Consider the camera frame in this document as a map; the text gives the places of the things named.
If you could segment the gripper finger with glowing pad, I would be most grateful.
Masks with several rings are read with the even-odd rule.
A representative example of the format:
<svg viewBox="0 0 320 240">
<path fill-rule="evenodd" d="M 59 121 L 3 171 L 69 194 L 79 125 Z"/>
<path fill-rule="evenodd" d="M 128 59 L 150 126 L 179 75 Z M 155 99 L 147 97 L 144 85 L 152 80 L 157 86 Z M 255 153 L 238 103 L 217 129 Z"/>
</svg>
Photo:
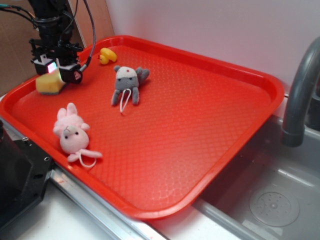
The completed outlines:
<svg viewBox="0 0 320 240">
<path fill-rule="evenodd" d="M 80 64 L 70 64 L 58 67 L 63 82 L 71 84 L 80 84 L 83 79 Z"/>
<path fill-rule="evenodd" d="M 33 63 L 35 71 L 39 76 L 52 73 L 54 70 L 56 70 L 56 62 L 52 58 L 47 57 L 46 54 L 41 54 L 38 57 L 34 57 L 31 62 Z"/>
</svg>

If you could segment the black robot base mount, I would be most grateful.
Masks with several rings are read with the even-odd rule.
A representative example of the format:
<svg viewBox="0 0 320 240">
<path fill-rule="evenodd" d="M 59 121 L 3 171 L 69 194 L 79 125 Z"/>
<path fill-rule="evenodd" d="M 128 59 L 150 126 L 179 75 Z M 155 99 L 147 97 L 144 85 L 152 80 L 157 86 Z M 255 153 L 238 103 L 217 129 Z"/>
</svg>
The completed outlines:
<svg viewBox="0 0 320 240">
<path fill-rule="evenodd" d="M 0 123 L 0 230 L 44 199 L 52 157 L 28 138 L 13 140 Z"/>
</svg>

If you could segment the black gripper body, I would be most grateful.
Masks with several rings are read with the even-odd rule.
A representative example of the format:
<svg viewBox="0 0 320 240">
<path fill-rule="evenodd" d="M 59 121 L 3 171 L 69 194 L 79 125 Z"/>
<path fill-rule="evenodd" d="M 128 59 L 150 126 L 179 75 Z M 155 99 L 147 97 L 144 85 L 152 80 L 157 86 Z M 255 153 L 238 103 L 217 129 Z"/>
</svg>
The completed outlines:
<svg viewBox="0 0 320 240">
<path fill-rule="evenodd" d="M 79 43 L 70 43 L 69 41 L 59 40 L 56 45 L 44 45 L 40 39 L 29 40 L 31 44 L 32 63 L 46 64 L 58 59 L 62 66 L 77 64 L 79 61 L 78 53 L 83 51 Z"/>
</svg>

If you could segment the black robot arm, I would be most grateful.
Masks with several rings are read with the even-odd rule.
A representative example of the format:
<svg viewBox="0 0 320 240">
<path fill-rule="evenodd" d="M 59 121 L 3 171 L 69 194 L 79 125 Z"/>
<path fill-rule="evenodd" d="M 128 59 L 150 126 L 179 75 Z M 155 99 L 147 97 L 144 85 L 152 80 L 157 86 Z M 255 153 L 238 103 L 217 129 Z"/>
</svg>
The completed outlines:
<svg viewBox="0 0 320 240">
<path fill-rule="evenodd" d="M 65 83 L 79 84 L 83 74 L 78 53 L 83 48 L 71 43 L 73 17 L 68 12 L 65 0 L 30 0 L 39 31 L 39 39 L 30 39 L 33 59 L 38 75 L 49 72 L 49 66 L 56 64 Z"/>
</svg>

